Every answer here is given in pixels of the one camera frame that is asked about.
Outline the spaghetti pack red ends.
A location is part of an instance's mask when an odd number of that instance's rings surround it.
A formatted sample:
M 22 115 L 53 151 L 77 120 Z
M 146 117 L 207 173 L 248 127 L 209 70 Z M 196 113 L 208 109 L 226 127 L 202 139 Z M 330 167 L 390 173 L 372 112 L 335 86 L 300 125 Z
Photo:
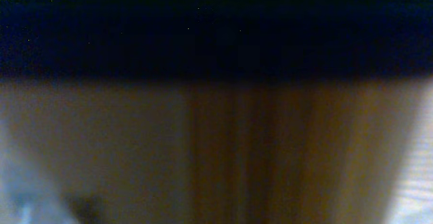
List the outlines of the spaghetti pack red ends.
M 2 223 L 383 223 L 428 79 L 5 81 Z

